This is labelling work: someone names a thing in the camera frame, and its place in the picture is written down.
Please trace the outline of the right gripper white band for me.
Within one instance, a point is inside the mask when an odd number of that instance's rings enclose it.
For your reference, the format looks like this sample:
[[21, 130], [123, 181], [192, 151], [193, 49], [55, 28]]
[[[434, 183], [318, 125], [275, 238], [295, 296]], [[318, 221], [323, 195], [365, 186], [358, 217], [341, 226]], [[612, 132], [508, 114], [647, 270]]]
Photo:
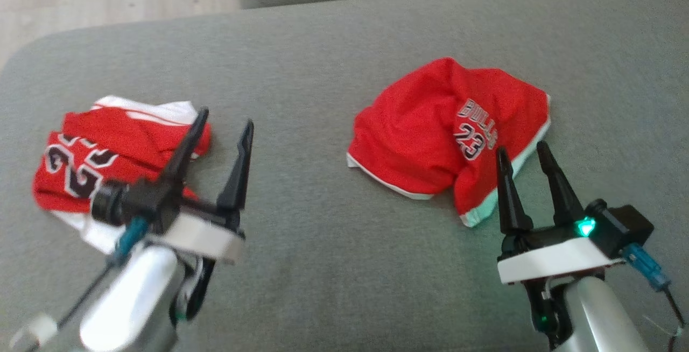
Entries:
[[[593, 218], [584, 218], [584, 209], [578, 196], [545, 141], [537, 143], [537, 155], [541, 169], [549, 182], [554, 224], [557, 227], [574, 227], [575, 237], [509, 257], [505, 261], [498, 261], [497, 270], [501, 283], [521, 283], [532, 279], [559, 277], [622, 263], [620, 257], [608, 257], [603, 254], [591, 240], [596, 222]], [[531, 231], [532, 219], [522, 206], [514, 183], [514, 168], [504, 146], [497, 149], [496, 165], [498, 212], [502, 234], [517, 235]]]

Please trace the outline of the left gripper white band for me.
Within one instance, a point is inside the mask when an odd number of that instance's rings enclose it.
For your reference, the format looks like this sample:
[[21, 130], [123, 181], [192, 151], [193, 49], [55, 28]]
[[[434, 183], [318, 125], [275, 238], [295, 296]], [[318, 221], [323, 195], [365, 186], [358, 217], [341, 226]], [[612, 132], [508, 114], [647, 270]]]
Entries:
[[245, 235], [240, 214], [248, 192], [254, 123], [246, 122], [238, 156], [216, 205], [184, 195], [185, 178], [209, 116], [200, 108], [179, 146], [160, 174], [160, 180], [138, 180], [125, 191], [125, 215], [142, 217], [162, 244], [212, 261], [235, 264], [242, 257]]

